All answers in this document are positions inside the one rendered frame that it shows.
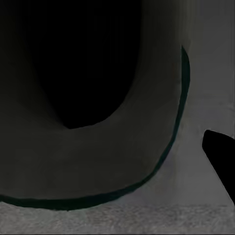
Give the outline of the gym shoe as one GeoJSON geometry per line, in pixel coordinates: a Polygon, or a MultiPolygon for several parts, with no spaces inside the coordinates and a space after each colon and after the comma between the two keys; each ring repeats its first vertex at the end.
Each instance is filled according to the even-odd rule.
{"type": "Polygon", "coordinates": [[[146,185],[175,141],[195,0],[0,0],[0,201],[72,211],[146,185]]]}

